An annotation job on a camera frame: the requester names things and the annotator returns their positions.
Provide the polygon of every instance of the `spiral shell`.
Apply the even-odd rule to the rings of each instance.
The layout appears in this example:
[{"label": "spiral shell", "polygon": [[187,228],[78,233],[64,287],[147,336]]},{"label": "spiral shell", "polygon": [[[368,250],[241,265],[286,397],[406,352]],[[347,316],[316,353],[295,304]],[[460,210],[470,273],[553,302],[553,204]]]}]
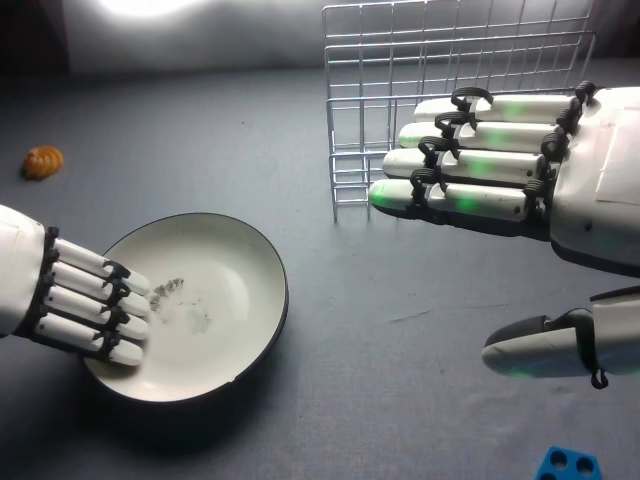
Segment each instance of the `spiral shell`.
[{"label": "spiral shell", "polygon": [[56,147],[35,147],[29,150],[22,164],[22,174],[27,180],[42,180],[58,172],[62,165],[64,157]]}]

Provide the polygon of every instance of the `table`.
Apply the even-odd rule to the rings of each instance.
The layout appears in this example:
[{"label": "table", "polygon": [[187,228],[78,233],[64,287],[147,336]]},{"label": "table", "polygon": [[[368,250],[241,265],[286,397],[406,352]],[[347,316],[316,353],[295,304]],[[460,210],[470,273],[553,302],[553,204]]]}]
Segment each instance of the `table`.
[{"label": "table", "polygon": [[[586,78],[633,85],[637,60]],[[38,81],[0,98],[0,203],[97,252],[129,231],[212,211],[262,231],[291,303],[259,387],[197,448],[140,440],[85,395],[73,355],[0,342],[0,477],[13,479],[533,478],[551,445],[637,476],[640,380],[521,380],[480,359],[512,321],[633,285],[550,246],[331,213],[320,70]],[[41,183],[33,146],[65,154]]]}]

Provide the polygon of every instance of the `blue toy brick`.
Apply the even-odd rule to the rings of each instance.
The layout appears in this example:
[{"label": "blue toy brick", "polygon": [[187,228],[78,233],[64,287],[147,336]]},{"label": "blue toy brick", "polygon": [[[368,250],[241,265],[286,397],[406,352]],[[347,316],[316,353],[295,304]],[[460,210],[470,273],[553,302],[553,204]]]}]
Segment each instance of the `blue toy brick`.
[{"label": "blue toy brick", "polygon": [[593,455],[551,447],[535,480],[602,480],[598,460]]}]

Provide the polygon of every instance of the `bright light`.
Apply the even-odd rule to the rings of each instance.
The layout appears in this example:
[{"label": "bright light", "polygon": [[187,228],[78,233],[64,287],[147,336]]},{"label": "bright light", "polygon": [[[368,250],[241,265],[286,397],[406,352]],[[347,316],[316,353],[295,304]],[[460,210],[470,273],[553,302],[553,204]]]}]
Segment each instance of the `bright light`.
[{"label": "bright light", "polygon": [[161,17],[207,0],[99,0],[110,12],[127,17]]}]

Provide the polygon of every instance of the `metal wire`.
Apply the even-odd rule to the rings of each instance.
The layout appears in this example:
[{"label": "metal wire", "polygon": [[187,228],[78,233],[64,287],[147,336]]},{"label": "metal wire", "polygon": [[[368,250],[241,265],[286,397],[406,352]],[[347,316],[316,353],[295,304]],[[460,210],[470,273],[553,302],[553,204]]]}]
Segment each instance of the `metal wire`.
[{"label": "metal wire", "polygon": [[[449,97],[459,86],[500,94],[561,93],[577,85],[595,43],[595,34],[586,30],[594,0],[585,1],[581,7],[574,0],[553,0],[541,20],[540,15],[528,18],[532,9],[527,9],[534,5],[539,13],[539,0],[522,0],[512,21],[504,15],[498,21],[494,17],[504,13],[498,0],[487,0],[481,12],[474,12],[474,18],[485,20],[477,25],[462,19],[467,8],[481,8],[478,1],[325,7],[334,220],[341,205],[366,204],[369,212],[369,187],[383,178],[382,159],[396,147],[398,127],[413,121],[419,102]],[[442,25],[430,25],[438,15]],[[413,18],[415,24],[408,25]],[[453,23],[447,25],[446,18],[454,18]]]}]

